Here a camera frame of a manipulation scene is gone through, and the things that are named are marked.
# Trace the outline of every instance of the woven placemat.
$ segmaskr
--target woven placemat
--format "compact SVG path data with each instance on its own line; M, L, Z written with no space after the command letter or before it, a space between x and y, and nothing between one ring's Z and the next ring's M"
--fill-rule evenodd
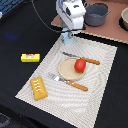
M114 46L75 36L72 44L64 45L59 37L16 98L78 128L93 128L116 50ZM88 87L88 91L79 90L46 76L48 72L59 75L58 63L67 57L61 51L100 61L100 65L87 63L85 76L76 81ZM39 76L44 81L48 97L35 101L30 79Z

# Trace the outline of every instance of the metal pot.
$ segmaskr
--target metal pot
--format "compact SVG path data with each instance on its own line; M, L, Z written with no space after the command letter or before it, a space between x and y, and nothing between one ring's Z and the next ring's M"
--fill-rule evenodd
M121 17L122 17L122 19L123 19L124 27L126 28L126 30L128 30L128 8L125 8L125 9L122 11Z
M86 9L84 22L90 26L100 26L104 24L107 15L111 12L108 12L108 7L104 3L95 3L86 8L86 5L89 2L84 3Z

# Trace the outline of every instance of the bowl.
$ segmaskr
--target bowl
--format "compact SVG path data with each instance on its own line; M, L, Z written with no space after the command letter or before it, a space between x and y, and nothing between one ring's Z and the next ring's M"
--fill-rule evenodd
M124 27L128 30L128 8L125 8L122 13L121 17L123 19Z
M75 70L74 65L77 59L79 58L68 57L59 63L58 72L62 78L64 78L65 80L76 81L81 79L85 75L86 70L84 70L82 73L78 73Z

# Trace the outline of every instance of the fork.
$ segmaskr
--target fork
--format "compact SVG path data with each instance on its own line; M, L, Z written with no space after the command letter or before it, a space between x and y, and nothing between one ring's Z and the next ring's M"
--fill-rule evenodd
M76 87L78 89L81 89L83 91L88 91L88 88L87 87L85 87L83 85L80 85L80 84L77 84L77 83L74 83L74 82L72 82L70 80L65 80L65 79L63 79L63 78L61 78L61 77L59 77L59 76L57 76L57 75L55 75L53 73L48 73L47 76L49 78L55 80L55 81L62 81L62 82L65 82L68 85L71 85L71 86Z

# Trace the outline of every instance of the wooden handle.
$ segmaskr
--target wooden handle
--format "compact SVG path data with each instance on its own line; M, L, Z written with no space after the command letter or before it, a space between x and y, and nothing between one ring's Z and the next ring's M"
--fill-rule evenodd
M100 64L100 62L97 61L97 60L92 60L92 59L85 58L85 57L82 57L81 59L85 60L86 62L93 63L93 64L96 64L96 65Z
M83 90L83 91L88 91L88 88L87 88L87 87L82 86L82 85L77 84L77 83L74 83L74 82L72 82L72 81L70 81L70 80L67 80L67 81L66 81L66 84L69 84L69 85L71 85L71 86L73 86L73 87L76 87L76 88L78 88L78 89L81 89L81 90Z

